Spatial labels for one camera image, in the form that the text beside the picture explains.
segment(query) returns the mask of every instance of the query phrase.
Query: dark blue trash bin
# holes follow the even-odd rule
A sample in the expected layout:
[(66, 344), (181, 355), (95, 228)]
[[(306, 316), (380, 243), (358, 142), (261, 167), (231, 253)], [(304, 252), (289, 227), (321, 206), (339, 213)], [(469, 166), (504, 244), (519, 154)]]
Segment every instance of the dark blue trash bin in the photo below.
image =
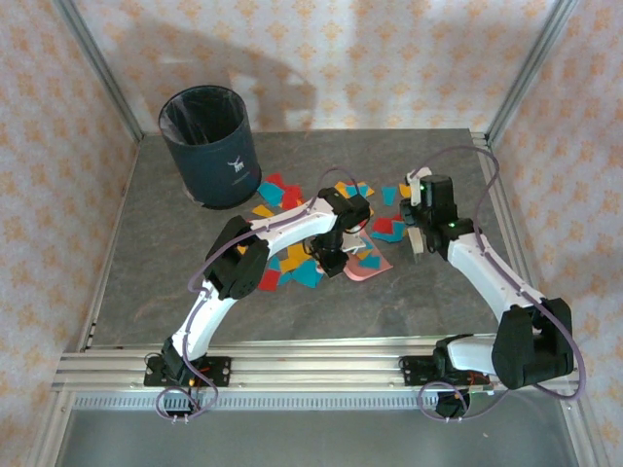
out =
[(247, 201), (262, 181), (246, 107), (220, 86), (197, 86), (172, 97), (158, 118), (190, 195), (204, 207)]

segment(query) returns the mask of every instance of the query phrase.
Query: patterned wallpaper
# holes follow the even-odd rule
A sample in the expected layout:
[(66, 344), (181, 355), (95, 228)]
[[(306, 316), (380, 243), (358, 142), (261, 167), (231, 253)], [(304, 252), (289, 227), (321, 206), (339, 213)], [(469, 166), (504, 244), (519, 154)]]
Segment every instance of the patterned wallpaper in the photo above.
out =
[(623, 8), (583, 0), (495, 148), (541, 290), (573, 310), (612, 466), (623, 458)]
[(254, 129), (484, 131), (554, 0), (78, 0), (145, 131), (174, 93), (238, 91)]
[(0, 465), (25, 465), (134, 144), (49, 0), (0, 9)]

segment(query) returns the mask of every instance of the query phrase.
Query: yellow paper scrap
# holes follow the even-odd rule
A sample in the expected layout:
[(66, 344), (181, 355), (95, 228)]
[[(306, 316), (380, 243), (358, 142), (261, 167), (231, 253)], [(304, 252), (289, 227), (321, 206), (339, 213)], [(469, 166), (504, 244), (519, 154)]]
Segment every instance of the yellow paper scrap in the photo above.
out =
[(402, 196), (403, 198), (411, 197), (411, 188), (409, 187), (409, 185), (401, 183), (400, 185), (398, 185), (398, 188), (400, 188), (400, 196)]
[(300, 266), (298, 260), (293, 258), (287, 258), (285, 260), (281, 260), (279, 262), (279, 268), (281, 269), (282, 274), (286, 274)]
[(372, 250), (360, 250), (355, 256), (360, 260), (365, 260), (370, 253), (372, 253)]
[(288, 259), (294, 260), (296, 262), (295, 268), (300, 266), (309, 258), (310, 255), (308, 255), (303, 249), (303, 243), (297, 243), (295, 245), (288, 246)]
[(266, 207), (263, 204), (260, 204), (259, 206), (253, 208), (253, 210), (251, 211), (253, 214), (255, 214), (256, 216), (260, 216), (260, 217), (272, 217), (274, 216), (273, 212)]

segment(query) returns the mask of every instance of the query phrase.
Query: colored paper piece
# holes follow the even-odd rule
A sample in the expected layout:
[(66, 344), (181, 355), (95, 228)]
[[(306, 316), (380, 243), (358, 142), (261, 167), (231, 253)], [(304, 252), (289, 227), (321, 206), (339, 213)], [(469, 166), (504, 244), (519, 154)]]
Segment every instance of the colored paper piece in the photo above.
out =
[(398, 185), (398, 187), (400, 188), (400, 196), (402, 196), (403, 198), (411, 197), (411, 188), (409, 187), (409, 185), (401, 183), (400, 185)]
[(396, 194), (398, 193), (398, 189), (396, 187), (382, 187), (381, 191), (383, 192), (384, 205), (392, 206), (393, 201), (396, 198)]
[(296, 243), (288, 246), (288, 258), (296, 260), (298, 262), (296, 266), (298, 267), (304, 261), (308, 260), (310, 255), (303, 249), (303, 243)]
[(290, 279), (292, 278), (292, 274), (290, 272), (287, 272), (286, 274), (282, 274), (281, 277), (279, 278), (279, 282), (277, 283), (277, 285), (283, 285), (286, 282), (288, 282)]
[(393, 232), (396, 236), (404, 236), (406, 226), (402, 221), (391, 221), (391, 225), (393, 226)]
[(260, 204), (259, 206), (254, 207), (251, 212), (255, 214), (256, 216), (260, 216), (260, 217), (272, 217), (275, 215), (272, 212), (272, 210), (270, 210), (264, 204)]
[(314, 289), (320, 282), (322, 274), (316, 270), (314, 260), (307, 260), (292, 271), (292, 278), (300, 284)]
[(359, 265), (363, 268), (368, 269), (380, 269), (381, 268), (381, 257), (375, 255), (369, 255), (367, 258), (364, 258), (359, 262)]
[(274, 185), (277, 185), (282, 190), (285, 189), (285, 183), (283, 183), (283, 179), (281, 178), (281, 174), (278, 173), (278, 172), (277, 173), (272, 173), (271, 175), (266, 177), (266, 181), (270, 182), (270, 183), (272, 183)]
[(357, 252), (355, 256), (359, 258), (360, 260), (365, 260), (368, 257), (368, 255), (370, 255), (371, 253), (372, 253), (372, 250), (360, 250)]
[(269, 261), (269, 269), (281, 270), (281, 267), (279, 266), (279, 258), (277, 256), (273, 256)]
[(281, 200), (281, 207), (283, 207), (283, 209), (294, 209), (298, 205), (296, 201), (299, 199), (296, 195), (295, 191), (288, 191), (286, 189), (283, 199)]
[(372, 232), (370, 233), (370, 236), (377, 240), (386, 241), (387, 243), (397, 243), (398, 241), (402, 240), (402, 231), (399, 232), (399, 234)]
[(393, 226), (391, 225), (391, 219), (387, 217), (380, 217), (372, 226), (372, 230), (379, 234), (393, 234)]
[(271, 182), (264, 182), (260, 185), (258, 192), (260, 192), (260, 195), (262, 195), (266, 202), (272, 207), (279, 206), (281, 198), (283, 198), (283, 194), (285, 193), (280, 187)]
[(356, 256), (348, 253), (348, 261), (347, 261), (346, 267), (344, 268), (344, 274), (350, 280), (356, 280), (356, 281), (369, 279), (370, 277), (374, 277), (375, 275), (380, 274), (381, 272), (384, 272), (392, 268), (392, 265), (388, 263), (387, 260), (383, 257), (383, 255), (379, 251), (379, 248), (377, 248), (375, 244), (372, 242), (372, 240), (370, 240), (370, 237), (368, 236), (368, 234), (365, 231), (363, 231), (361, 232), (360, 235), (364, 241), (368, 240), (370, 241), (370, 244), (372, 244), (373, 249), (370, 250), (372, 251), (372, 254), (374, 256), (381, 258), (381, 268), (378, 270), (370, 269), (370, 268), (363, 268), (362, 266), (359, 265), (360, 260)]
[(278, 270), (266, 269), (257, 288), (265, 292), (274, 292), (280, 277), (281, 273)]
[(301, 265), (301, 263), (303, 262), (297, 259), (287, 258), (285, 260), (281, 260), (281, 262), (279, 263), (279, 270), (282, 274), (286, 274), (287, 272), (296, 269), (298, 266)]
[(354, 197), (357, 194), (357, 189), (352, 185), (347, 185), (347, 198)]
[(299, 185), (288, 185), (283, 189), (287, 194), (291, 193), (294, 198), (303, 199), (303, 190)]

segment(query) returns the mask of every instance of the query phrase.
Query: robotic arm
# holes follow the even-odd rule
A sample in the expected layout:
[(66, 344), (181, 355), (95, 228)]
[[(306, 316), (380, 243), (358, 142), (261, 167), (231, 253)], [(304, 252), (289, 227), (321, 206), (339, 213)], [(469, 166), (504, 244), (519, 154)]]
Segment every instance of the robotic arm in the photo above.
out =
[[(269, 259), (277, 251), (313, 237), (311, 255), (332, 277), (344, 269), (348, 251), (365, 246), (358, 233), (349, 231), (369, 217), (370, 204), (363, 196), (346, 199), (336, 189), (328, 188), (320, 190), (316, 199), (271, 218), (251, 222), (240, 216), (232, 218), (214, 242), (208, 257), (241, 234), (251, 231), (257, 234), (227, 249), (204, 272), (202, 288), (211, 292), (207, 298), (206, 293), (201, 292), (192, 308), (195, 313), (186, 339), (188, 360), (197, 361), (205, 355), (212, 335), (229, 309), (255, 290)], [(192, 377), (182, 359), (191, 314), (166, 340), (162, 361), (152, 362), (169, 379), (181, 385)]]
[(499, 323), (494, 338), (463, 335), (439, 341), (433, 353), (437, 376), (472, 370), (496, 375), (509, 389), (518, 389), (570, 374), (570, 345), (524, 294), (571, 332), (568, 305), (562, 299), (545, 299), (499, 258), (487, 238), (475, 232), (471, 219), (459, 218), (450, 177), (423, 168), (408, 175), (407, 182), (412, 196), (400, 208), (414, 252), (421, 253), (425, 245), (430, 253), (439, 253), (467, 277)]

